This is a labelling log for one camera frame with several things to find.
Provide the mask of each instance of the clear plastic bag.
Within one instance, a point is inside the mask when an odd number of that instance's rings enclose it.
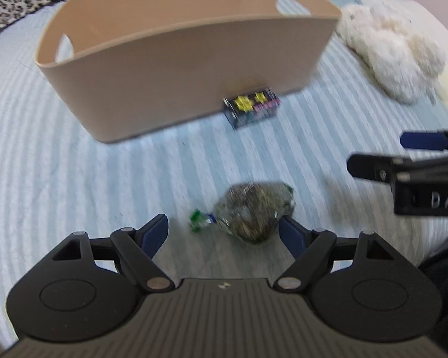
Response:
[[[293,194],[292,187],[282,182],[238,184],[218,200],[213,214],[196,210],[191,215],[191,228],[198,232],[216,223],[243,241],[261,243],[276,231],[281,217],[292,215]]]

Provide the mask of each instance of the white fur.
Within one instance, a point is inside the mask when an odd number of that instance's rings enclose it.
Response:
[[[445,67],[443,50],[383,3],[345,6],[337,33],[370,66],[385,91],[406,104],[433,92]]]

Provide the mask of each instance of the yellow star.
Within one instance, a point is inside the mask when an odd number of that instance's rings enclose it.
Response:
[[[263,104],[264,102],[267,102],[267,98],[264,93],[256,93],[256,101]]]
[[[237,105],[237,108],[243,112],[251,112],[254,110],[252,105],[254,104],[253,100],[250,100],[248,96],[239,95],[237,99],[234,100],[234,103]]]

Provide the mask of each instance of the blue and white striped fabric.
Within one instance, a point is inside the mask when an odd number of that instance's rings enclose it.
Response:
[[[176,281],[276,278],[292,262],[277,236],[252,246],[218,229],[188,228],[193,209],[211,211],[237,182],[287,182],[304,226],[339,236],[375,230],[415,264],[447,238],[448,219],[394,216],[390,189],[353,179],[345,160],[354,151],[401,154],[403,130],[447,128],[448,113],[429,101],[409,107],[388,99],[336,38],[312,83],[282,97],[275,119],[236,132],[216,114],[105,145],[80,126],[34,65],[55,10],[42,9],[0,34],[0,350],[15,340],[7,292],[72,231],[108,236],[165,213],[170,234],[155,261]]]

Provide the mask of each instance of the box with yellow stars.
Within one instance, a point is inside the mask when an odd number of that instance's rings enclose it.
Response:
[[[224,113],[234,129],[275,116],[280,99],[269,88],[224,99]]]

